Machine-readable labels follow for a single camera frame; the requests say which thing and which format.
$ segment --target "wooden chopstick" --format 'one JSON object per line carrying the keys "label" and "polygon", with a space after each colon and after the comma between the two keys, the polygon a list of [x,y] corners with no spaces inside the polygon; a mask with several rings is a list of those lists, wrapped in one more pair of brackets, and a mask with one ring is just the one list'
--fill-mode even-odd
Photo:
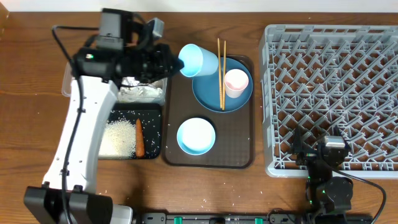
{"label": "wooden chopstick", "polygon": [[225,67],[226,67],[226,41],[224,40],[223,111],[225,110]]}
{"label": "wooden chopstick", "polygon": [[220,85],[220,108],[223,108],[223,94],[222,94],[222,86],[221,86],[221,56],[220,56],[220,38],[217,38],[218,43],[218,83]]}

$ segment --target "carrot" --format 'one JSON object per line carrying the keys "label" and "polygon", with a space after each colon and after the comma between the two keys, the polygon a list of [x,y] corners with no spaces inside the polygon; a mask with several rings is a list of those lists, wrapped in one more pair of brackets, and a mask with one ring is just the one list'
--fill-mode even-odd
{"label": "carrot", "polygon": [[137,119],[136,121],[136,156],[138,158],[144,157],[144,135],[142,134],[141,121]]}

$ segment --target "wire rack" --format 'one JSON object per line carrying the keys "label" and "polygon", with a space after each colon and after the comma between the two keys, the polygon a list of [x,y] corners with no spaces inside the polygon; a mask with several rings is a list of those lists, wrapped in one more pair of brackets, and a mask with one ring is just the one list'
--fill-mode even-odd
{"label": "wire rack", "polygon": [[398,178],[398,28],[269,25],[259,46],[266,172],[306,177],[288,153],[333,135],[351,152],[341,165],[363,178]]}

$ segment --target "wood grain surface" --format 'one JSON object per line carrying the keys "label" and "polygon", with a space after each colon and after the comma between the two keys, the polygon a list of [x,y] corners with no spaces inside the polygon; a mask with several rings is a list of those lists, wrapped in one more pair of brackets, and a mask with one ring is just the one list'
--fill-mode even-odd
{"label": "wood grain surface", "polygon": [[[256,160],[245,170],[172,167],[149,161],[99,161],[97,193],[140,211],[172,213],[267,213],[306,209],[304,179],[267,176],[262,146],[258,45],[269,24],[397,25],[397,14],[143,13],[165,22],[163,42],[176,54],[188,43],[217,52],[217,37],[229,54],[249,56],[255,67]],[[23,204],[28,185],[40,186],[62,132],[68,101],[61,95],[66,60],[51,36],[54,24],[97,26],[100,14],[13,12],[0,41],[0,223],[36,223]],[[89,36],[60,31],[75,53]],[[398,182],[376,180],[387,192],[378,223],[397,223]],[[374,187],[354,182],[351,213],[374,215],[381,202]]]}

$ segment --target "plate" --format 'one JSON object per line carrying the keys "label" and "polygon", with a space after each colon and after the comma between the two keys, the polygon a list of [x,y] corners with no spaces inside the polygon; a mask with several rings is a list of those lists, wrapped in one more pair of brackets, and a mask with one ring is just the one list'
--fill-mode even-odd
{"label": "plate", "polygon": [[213,125],[203,118],[191,118],[178,128],[177,143],[189,155],[198,156],[208,152],[216,141]]}
{"label": "plate", "polygon": [[[224,59],[221,58],[221,72],[223,72]],[[249,70],[237,60],[226,59],[226,73],[232,69],[240,69],[249,77],[249,85],[238,98],[230,98],[225,94],[225,110],[220,108],[220,86],[218,81],[218,70],[212,75],[194,77],[192,80],[192,90],[195,98],[205,108],[218,112],[228,113],[240,109],[250,99],[253,92],[253,80]]]}

